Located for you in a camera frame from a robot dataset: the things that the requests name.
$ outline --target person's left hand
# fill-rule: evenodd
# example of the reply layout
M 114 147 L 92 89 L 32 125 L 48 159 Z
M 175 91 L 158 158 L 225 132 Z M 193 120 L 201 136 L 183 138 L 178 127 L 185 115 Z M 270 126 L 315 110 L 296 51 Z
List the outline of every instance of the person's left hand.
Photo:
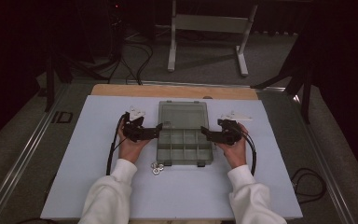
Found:
M 150 142 L 150 140 L 132 142 L 130 139 L 126 139 L 126 136 L 124 136 L 123 128 L 124 120 L 121 121 L 120 127 L 118 128 L 118 136 L 120 137 L 120 142 L 122 142 L 119 146 L 118 157 L 120 159 L 135 163 L 138 160 L 142 149 L 147 145 L 147 143 Z

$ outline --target clear plastic organizer box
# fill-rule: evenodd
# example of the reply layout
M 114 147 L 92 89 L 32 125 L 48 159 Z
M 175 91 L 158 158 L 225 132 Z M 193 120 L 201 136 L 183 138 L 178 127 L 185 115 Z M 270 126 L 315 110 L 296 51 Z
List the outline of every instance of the clear plastic organizer box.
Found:
M 200 130 L 200 126 L 209 129 L 206 103 L 160 102 L 158 123 L 163 124 L 158 138 L 158 163 L 199 167 L 211 164 L 212 143 Z

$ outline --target white sleeve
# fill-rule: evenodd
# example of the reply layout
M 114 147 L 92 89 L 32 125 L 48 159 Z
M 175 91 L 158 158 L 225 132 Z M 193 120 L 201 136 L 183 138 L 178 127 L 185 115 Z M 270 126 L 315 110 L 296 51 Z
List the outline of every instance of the white sleeve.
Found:
M 233 186 L 229 201 L 237 224 L 286 223 L 270 210 L 269 188 L 255 182 L 247 165 L 229 171 L 228 178 Z
M 118 159 L 112 174 L 98 179 L 89 189 L 79 224 L 127 224 L 131 181 L 136 171 L 134 164 Z

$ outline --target gray floor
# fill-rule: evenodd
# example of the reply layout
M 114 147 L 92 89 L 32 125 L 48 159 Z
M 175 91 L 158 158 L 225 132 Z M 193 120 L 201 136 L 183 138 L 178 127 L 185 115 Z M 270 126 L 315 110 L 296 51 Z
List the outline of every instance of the gray floor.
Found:
M 250 73 L 248 77 L 241 77 L 233 55 L 233 47 L 240 39 L 240 36 L 235 35 L 224 41 L 192 42 L 179 39 L 176 68 L 173 73 L 169 73 L 166 68 L 170 41 L 167 36 L 160 36 L 151 43 L 154 55 L 142 73 L 142 80 L 145 84 L 258 84 L 278 74 L 296 37 L 251 35 L 245 50 Z M 139 36 L 131 40 L 143 41 Z M 141 50 L 128 46 L 124 48 L 124 58 L 132 68 L 139 67 L 146 59 Z M 124 83 L 128 73 L 121 64 L 111 83 Z M 279 82 L 275 86 L 284 87 L 287 81 Z M 71 123 L 49 124 L 17 187 L 1 211 L 0 223 L 15 223 L 30 217 L 39 217 L 46 197 L 45 191 L 59 168 L 82 105 L 95 83 L 99 82 L 76 72 L 76 79 L 67 87 L 55 107 L 56 111 L 73 112 L 74 120 Z M 296 105 L 287 96 L 270 91 L 263 91 L 258 95 L 268 111 L 268 118 L 289 175 L 300 167 L 309 167 L 319 173 L 325 173 L 325 167 L 321 166 L 321 159 L 314 150 L 317 147 L 323 155 L 322 163 L 326 161 L 328 165 L 327 174 L 334 177 L 333 181 L 329 182 L 330 192 L 318 202 L 302 205 L 304 217 L 290 220 L 289 223 L 358 223 L 358 164 L 318 90 L 312 89 L 310 126 L 297 119 Z M 0 186 L 10 167 L 27 145 L 38 122 L 46 116 L 45 101 L 46 99 L 37 96 L 31 99 L 0 132 Z M 310 132 L 314 133 L 311 137 L 315 137 L 317 146 L 307 137 Z M 305 189 L 312 189 L 314 185 L 315 183 L 309 182 Z M 339 215 L 340 208 L 334 204 L 334 198 L 337 197 L 334 194 L 335 187 L 341 192 L 342 195 L 338 196 L 342 196 L 350 211 L 350 215 L 344 217 L 352 219 L 343 220 Z

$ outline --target wooden edge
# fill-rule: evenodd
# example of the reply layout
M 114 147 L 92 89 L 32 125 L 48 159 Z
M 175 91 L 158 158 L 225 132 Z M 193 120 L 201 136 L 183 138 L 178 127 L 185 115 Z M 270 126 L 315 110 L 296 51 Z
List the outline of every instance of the wooden edge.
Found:
M 258 100 L 250 88 L 97 84 L 91 95 Z

